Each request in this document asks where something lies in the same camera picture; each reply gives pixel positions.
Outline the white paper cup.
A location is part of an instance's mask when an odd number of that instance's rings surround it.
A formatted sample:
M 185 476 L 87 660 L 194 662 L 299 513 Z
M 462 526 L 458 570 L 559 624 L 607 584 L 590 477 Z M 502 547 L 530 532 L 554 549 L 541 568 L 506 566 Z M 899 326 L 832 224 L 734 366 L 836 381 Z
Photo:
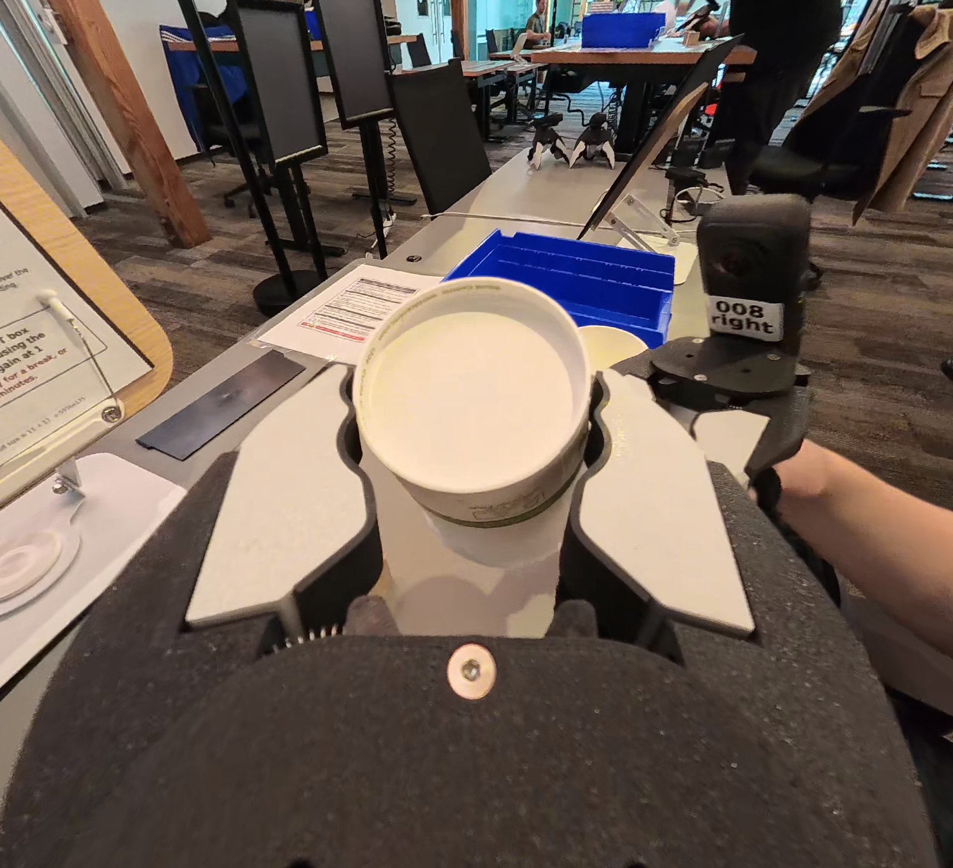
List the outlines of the white paper cup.
M 613 326 L 581 326 L 578 328 L 593 373 L 602 372 L 649 350 L 637 335 Z
M 441 543 L 486 567 L 554 556 L 590 430 L 594 371 L 554 299 L 445 281 L 396 311 L 356 366 L 362 440 Z

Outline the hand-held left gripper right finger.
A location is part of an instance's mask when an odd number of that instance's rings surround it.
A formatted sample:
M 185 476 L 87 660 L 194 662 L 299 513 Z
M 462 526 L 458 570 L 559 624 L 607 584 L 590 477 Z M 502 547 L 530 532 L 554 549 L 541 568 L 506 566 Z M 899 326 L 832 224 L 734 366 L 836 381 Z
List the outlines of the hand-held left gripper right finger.
M 602 371 L 557 596 L 603 638 L 665 651 L 675 625 L 748 640 L 756 621 L 700 445 L 646 380 Z

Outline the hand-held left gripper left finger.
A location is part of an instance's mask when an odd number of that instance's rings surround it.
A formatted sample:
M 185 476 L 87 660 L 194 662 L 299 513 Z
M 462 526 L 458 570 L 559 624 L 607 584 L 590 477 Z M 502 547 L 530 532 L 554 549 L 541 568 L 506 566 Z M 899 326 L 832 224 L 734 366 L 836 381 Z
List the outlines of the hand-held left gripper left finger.
M 328 364 L 233 455 L 185 613 L 190 628 L 274 616 L 289 640 L 324 636 L 377 584 L 384 554 L 352 375 Z

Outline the small black tabletop gripper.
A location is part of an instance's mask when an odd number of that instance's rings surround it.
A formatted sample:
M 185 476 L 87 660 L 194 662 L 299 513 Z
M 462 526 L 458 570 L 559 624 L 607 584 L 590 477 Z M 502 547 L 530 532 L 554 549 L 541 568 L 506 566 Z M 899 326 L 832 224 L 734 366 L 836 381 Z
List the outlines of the small black tabletop gripper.
M 528 161 L 534 171 L 540 170 L 543 156 L 547 152 L 554 159 L 569 163 L 569 153 L 565 142 L 556 129 L 562 120 L 563 114 L 559 112 L 538 115 L 533 118 L 534 136 L 528 153 Z
M 594 161 L 601 158 L 608 163 L 609 169 L 614 170 L 613 130 L 607 115 L 604 112 L 596 112 L 578 136 L 568 164 L 573 168 L 582 160 Z

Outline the printed paper sheet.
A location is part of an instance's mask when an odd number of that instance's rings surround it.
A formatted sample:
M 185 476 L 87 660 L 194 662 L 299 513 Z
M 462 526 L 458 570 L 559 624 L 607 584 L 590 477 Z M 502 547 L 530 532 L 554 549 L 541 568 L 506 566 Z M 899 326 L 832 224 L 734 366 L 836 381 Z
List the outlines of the printed paper sheet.
M 361 263 L 266 326 L 256 342 L 345 365 L 358 363 L 383 323 L 441 278 Z

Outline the wooden support beam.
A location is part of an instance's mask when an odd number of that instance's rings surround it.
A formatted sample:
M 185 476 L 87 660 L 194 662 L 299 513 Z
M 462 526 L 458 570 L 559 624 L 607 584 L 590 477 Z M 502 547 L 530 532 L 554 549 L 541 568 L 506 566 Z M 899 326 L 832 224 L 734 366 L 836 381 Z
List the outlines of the wooden support beam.
M 75 64 L 134 178 L 175 247 L 211 233 L 100 0 L 49 0 L 78 52 Z

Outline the black high-back chair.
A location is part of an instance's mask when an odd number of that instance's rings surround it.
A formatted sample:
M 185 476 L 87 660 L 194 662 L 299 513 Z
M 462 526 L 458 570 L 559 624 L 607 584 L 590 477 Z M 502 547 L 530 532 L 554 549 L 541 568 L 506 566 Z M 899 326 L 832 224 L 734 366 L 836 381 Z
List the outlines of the black high-back chair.
M 462 63 L 393 73 L 389 92 L 428 212 L 440 215 L 493 173 Z

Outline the black office chair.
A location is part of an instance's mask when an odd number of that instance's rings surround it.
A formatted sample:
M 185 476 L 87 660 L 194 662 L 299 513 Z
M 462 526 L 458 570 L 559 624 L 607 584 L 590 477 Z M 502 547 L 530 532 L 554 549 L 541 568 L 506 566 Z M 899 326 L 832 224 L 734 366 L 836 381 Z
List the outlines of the black office chair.
M 757 156 L 750 183 L 765 194 L 794 194 L 812 203 L 823 194 L 849 198 L 873 179 L 920 27 L 913 9 L 888 7 L 842 52 L 823 86 L 781 145 Z

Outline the black pole stand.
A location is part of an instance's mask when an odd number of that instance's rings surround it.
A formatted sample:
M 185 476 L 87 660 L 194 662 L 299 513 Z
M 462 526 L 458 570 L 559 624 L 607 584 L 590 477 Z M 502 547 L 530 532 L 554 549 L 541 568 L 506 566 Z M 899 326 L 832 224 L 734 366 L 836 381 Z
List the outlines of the black pole stand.
M 270 318 L 283 312 L 313 289 L 316 289 L 322 278 L 317 272 L 292 270 L 272 217 L 267 195 L 259 181 L 258 173 L 244 137 L 241 135 L 239 121 L 221 79 L 195 0 L 177 1 L 186 25 L 193 36 L 194 46 L 206 75 L 209 91 L 232 145 L 234 156 L 242 169 L 244 180 L 248 184 L 256 209 L 256 216 L 262 225 L 277 266 L 277 275 L 263 280 L 253 289 L 256 307 L 267 318 Z

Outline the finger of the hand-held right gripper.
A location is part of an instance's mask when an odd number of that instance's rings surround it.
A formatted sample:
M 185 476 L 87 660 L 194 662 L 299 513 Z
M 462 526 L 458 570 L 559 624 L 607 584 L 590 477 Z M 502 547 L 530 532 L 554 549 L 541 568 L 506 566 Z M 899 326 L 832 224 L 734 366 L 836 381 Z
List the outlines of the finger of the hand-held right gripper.
M 691 435 L 709 462 L 727 469 L 740 485 L 748 485 L 748 463 L 768 427 L 769 418 L 743 409 L 700 412 Z

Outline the blue plastic bin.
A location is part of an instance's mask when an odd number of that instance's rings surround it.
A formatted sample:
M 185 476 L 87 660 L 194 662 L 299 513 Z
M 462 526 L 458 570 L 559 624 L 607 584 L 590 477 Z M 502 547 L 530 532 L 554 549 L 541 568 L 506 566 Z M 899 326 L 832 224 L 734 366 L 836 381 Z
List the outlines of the blue plastic bin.
M 580 49 L 646 49 L 661 36 L 667 25 L 668 17 L 664 12 L 589 14 L 582 21 Z
M 506 279 L 559 303 L 577 326 L 610 326 L 650 349 L 668 340 L 675 259 L 595 242 L 494 231 L 446 277 Z

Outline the black backed display board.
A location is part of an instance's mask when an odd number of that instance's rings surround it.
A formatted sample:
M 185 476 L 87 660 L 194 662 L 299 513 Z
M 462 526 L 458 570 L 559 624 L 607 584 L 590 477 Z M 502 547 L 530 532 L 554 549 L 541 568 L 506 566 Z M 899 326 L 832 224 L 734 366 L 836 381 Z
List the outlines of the black backed display board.
M 743 37 L 735 37 L 715 44 L 700 55 L 691 72 L 685 76 L 672 101 L 657 120 L 651 133 L 627 161 L 625 168 L 615 177 L 613 184 L 595 206 L 589 220 L 578 233 L 578 241 L 595 230 L 623 199 L 629 184 L 638 172 L 649 166 L 659 154 L 669 137 L 688 116 L 700 93 L 708 88 L 722 64 L 726 64 L 732 51 L 741 46 Z

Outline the wooden instruction board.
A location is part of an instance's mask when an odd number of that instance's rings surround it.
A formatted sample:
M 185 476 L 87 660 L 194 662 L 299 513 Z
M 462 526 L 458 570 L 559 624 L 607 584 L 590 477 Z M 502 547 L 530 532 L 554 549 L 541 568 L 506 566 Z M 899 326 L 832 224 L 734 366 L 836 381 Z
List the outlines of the wooden instruction board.
M 2 145 L 2 505 L 152 403 L 172 371 L 162 327 Z

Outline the wooden top desk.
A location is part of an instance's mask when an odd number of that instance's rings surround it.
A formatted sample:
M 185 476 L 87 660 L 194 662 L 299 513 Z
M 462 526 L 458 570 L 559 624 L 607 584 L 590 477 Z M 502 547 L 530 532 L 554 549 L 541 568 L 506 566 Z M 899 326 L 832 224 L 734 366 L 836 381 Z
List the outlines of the wooden top desk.
M 575 95 L 595 83 L 622 89 L 614 148 L 616 156 L 626 160 L 635 153 L 645 135 L 654 88 L 680 86 L 687 75 L 696 72 L 706 54 L 724 46 L 730 46 L 731 51 L 717 66 L 747 66 L 754 62 L 756 52 L 741 44 L 739 38 L 709 40 L 691 46 L 685 46 L 682 40 L 663 38 L 638 49 L 589 49 L 574 42 L 531 51 L 530 62 L 546 69 L 546 112 L 554 96 Z

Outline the person's right forearm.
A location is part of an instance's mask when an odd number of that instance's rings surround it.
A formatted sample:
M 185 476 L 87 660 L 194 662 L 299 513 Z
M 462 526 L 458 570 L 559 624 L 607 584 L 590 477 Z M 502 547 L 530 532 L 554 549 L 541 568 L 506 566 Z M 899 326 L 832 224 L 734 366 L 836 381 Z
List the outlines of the person's right forearm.
M 864 597 L 951 656 L 951 510 L 811 441 L 774 470 L 784 521 Z

